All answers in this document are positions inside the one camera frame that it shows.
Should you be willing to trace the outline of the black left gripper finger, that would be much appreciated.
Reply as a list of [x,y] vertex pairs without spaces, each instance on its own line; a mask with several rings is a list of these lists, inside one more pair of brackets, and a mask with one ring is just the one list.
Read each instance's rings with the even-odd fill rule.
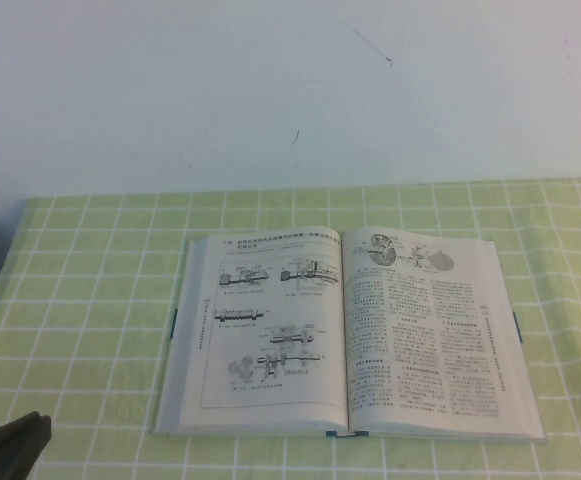
[[52,438],[51,417],[29,413],[15,422],[4,448],[2,479],[26,479]]
[[40,453],[39,412],[0,426],[0,479],[26,479]]

